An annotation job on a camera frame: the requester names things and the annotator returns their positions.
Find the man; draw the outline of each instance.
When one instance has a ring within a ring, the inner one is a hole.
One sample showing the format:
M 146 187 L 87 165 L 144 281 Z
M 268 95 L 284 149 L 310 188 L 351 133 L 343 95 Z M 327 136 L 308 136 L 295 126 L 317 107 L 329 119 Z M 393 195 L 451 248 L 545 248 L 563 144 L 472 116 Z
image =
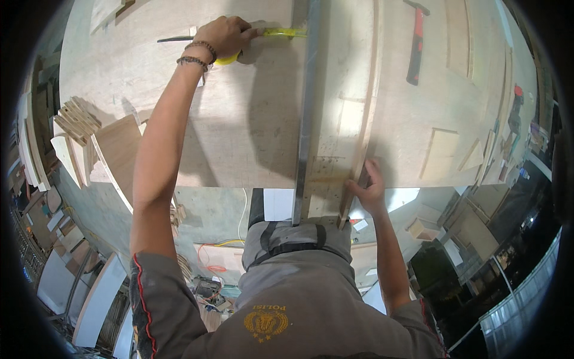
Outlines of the man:
M 445 351 L 428 306 L 411 301 L 405 264 L 384 207 L 375 161 L 371 185 L 348 189 L 374 219 L 377 271 L 389 316 L 363 303 L 350 238 L 335 226 L 260 222 L 247 234 L 236 312 L 207 333 L 177 265 L 169 222 L 185 126 L 197 83 L 214 57 L 261 34 L 239 17 L 197 31 L 157 102 L 134 170 L 130 300 L 142 358 L 434 358 Z

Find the white cable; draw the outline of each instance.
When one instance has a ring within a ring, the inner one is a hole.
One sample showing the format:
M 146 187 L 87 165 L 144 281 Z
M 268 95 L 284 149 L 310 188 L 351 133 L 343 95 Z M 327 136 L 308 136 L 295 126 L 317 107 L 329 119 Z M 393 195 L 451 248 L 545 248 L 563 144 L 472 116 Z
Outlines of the white cable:
M 239 228 L 241 227 L 241 222 L 243 221 L 243 216 L 245 215 L 245 210 L 247 209 L 247 191 L 245 188 L 243 189 L 243 194 L 245 195 L 245 205 L 243 206 L 243 212 L 241 212 L 241 219 L 239 220 L 239 224 L 237 225 L 237 237 L 241 240 L 241 235 L 239 234 Z

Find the beaded bracelet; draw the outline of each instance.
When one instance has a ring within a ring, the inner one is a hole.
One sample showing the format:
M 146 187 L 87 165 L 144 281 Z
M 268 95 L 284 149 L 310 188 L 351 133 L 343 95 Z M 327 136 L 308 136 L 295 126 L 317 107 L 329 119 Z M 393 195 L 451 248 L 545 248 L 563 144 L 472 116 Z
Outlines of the beaded bracelet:
M 217 60 L 217 53 L 215 52 L 215 49 L 211 45 L 209 45 L 207 42 L 201 41 L 201 40 L 200 41 L 194 41 L 194 42 L 190 43 L 189 45 L 187 45 L 184 48 L 184 51 L 187 50 L 188 48 L 192 47 L 192 46 L 205 46 L 211 52 L 212 59 L 211 59 L 211 62 L 209 63 L 209 65 L 211 65 L 212 63 L 215 62 L 215 60 Z
M 201 67 L 203 67 L 203 72 L 207 72 L 207 64 L 203 61 L 201 61 L 200 59 L 193 57 L 193 56 L 182 56 L 179 59 L 177 59 L 177 64 L 183 64 L 185 63 L 196 63 L 196 64 L 200 64 Z

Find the hand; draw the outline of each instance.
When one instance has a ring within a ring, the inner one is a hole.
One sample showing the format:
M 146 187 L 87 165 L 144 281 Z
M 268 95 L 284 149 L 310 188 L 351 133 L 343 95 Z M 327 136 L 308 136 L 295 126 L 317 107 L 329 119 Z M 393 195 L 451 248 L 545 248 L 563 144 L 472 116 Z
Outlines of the hand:
M 345 181 L 347 189 L 359 198 L 361 206 L 373 217 L 384 213 L 385 207 L 385 180 L 381 175 L 379 163 L 375 159 L 368 159 L 364 162 L 364 167 L 369 174 L 367 188 L 361 188 L 353 180 Z
M 263 29 L 252 29 L 239 16 L 220 16 L 197 30 L 194 41 L 205 41 L 211 45 L 218 58 L 229 57 L 247 47 L 251 39 L 263 34 Z

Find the shirt sleeve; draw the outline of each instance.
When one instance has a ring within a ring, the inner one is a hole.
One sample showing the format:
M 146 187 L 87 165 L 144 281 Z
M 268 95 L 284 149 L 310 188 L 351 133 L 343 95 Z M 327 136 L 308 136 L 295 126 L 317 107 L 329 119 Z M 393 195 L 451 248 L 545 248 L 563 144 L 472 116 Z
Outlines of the shirt sleeve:
M 415 358 L 447 357 L 435 318 L 424 299 L 401 305 L 393 311 L 391 318 L 409 331 Z
M 130 303 L 139 356 L 181 358 L 207 333 L 199 308 L 171 258 L 137 253 L 130 264 Z

